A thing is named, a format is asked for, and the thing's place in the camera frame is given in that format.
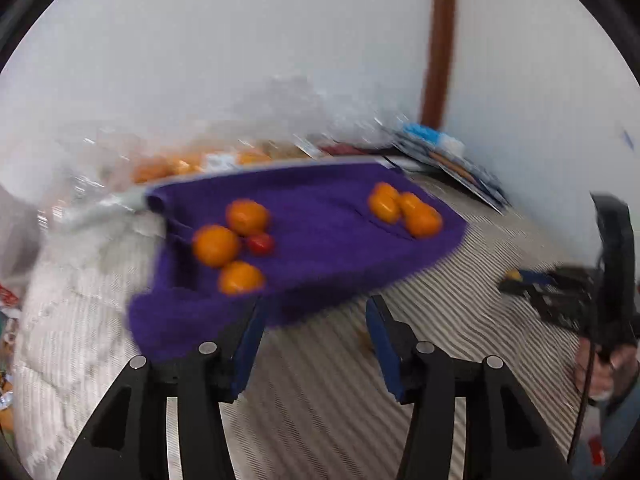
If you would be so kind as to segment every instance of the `purple fabric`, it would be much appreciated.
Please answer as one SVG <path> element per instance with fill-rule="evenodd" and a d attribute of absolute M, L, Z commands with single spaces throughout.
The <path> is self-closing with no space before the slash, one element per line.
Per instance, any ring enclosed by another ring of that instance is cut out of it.
<path fill-rule="evenodd" d="M 379 221 L 367 206 L 377 182 L 415 193 L 436 208 L 443 231 L 415 240 L 402 222 Z M 295 322 L 433 265 L 458 246 L 466 228 L 445 203 L 375 163 L 285 168 L 159 187 L 148 204 L 166 219 L 166 241 L 151 291 L 129 307 L 129 327 L 144 355 L 155 360 L 184 355 L 236 319 L 238 298 L 218 292 L 219 271 L 196 261 L 191 238 L 203 225 L 225 224 L 225 208 L 238 198 L 255 200 L 271 213 L 274 253 L 257 257 L 243 248 L 240 255 L 266 277 L 261 305 L 270 325 Z"/>

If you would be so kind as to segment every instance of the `red tomato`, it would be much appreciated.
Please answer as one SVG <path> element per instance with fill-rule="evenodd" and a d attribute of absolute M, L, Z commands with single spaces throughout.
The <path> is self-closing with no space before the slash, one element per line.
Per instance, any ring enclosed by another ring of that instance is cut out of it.
<path fill-rule="evenodd" d="M 246 240 L 246 246 L 256 256 L 266 256 L 273 252 L 276 243 L 273 241 L 273 237 L 267 233 L 260 233 L 249 236 Z"/>

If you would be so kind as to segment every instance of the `brown vertical strip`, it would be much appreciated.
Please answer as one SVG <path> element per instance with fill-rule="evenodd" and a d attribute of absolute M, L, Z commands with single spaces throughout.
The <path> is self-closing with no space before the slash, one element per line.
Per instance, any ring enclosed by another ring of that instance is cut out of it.
<path fill-rule="evenodd" d="M 420 122 L 439 130 L 442 126 L 456 29 L 456 0 L 433 0 L 429 63 L 422 88 Z"/>

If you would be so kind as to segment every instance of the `orange fruit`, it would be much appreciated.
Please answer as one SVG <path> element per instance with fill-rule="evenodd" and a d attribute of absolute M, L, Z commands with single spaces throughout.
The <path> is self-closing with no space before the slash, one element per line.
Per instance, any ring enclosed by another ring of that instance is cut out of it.
<path fill-rule="evenodd" d="M 223 267 L 238 256 L 242 244 L 238 236 L 222 225 L 204 226 L 193 235 L 194 256 L 209 267 Z"/>
<path fill-rule="evenodd" d="M 398 190 L 391 184 L 387 184 L 386 182 L 377 183 L 376 187 L 373 188 L 372 194 L 388 195 L 394 200 L 398 200 L 398 198 L 400 198 L 400 193 L 398 193 Z"/>
<path fill-rule="evenodd" d="M 373 193 L 369 196 L 369 209 L 380 220 L 395 224 L 400 219 L 400 207 L 388 194 Z"/>
<path fill-rule="evenodd" d="M 414 238 L 435 236 L 442 231 L 442 216 L 433 207 L 424 204 L 404 219 L 404 225 Z"/>
<path fill-rule="evenodd" d="M 398 205 L 400 206 L 402 214 L 404 216 L 409 216 L 412 212 L 425 204 L 413 193 L 402 193 L 398 199 Z"/>
<path fill-rule="evenodd" d="M 263 233 L 269 224 L 269 212 L 253 200 L 234 200 L 226 208 L 226 224 L 241 236 Z"/>
<path fill-rule="evenodd" d="M 218 290 L 228 296 L 247 294 L 264 286 L 260 269 L 246 262 L 232 262 L 220 271 Z"/>

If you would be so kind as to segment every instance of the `round metal pin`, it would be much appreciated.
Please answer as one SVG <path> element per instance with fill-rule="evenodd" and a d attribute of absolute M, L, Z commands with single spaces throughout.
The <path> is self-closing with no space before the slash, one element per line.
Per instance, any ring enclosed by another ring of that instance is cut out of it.
<path fill-rule="evenodd" d="M 138 370 L 139 368 L 142 368 L 144 365 L 146 365 L 146 357 L 144 357 L 143 355 L 136 355 L 135 357 L 132 357 L 129 361 L 129 366 L 134 370 Z"/>
<path fill-rule="evenodd" d="M 213 354 L 218 349 L 218 345 L 216 345 L 213 341 L 205 341 L 198 346 L 198 352 L 203 355 Z"/>
<path fill-rule="evenodd" d="M 486 359 L 486 363 L 489 368 L 493 368 L 494 370 L 499 370 L 504 365 L 504 361 L 500 359 L 497 355 L 490 355 Z"/>
<path fill-rule="evenodd" d="M 415 344 L 415 349 L 420 354 L 433 354 L 436 347 L 430 341 L 418 341 Z"/>

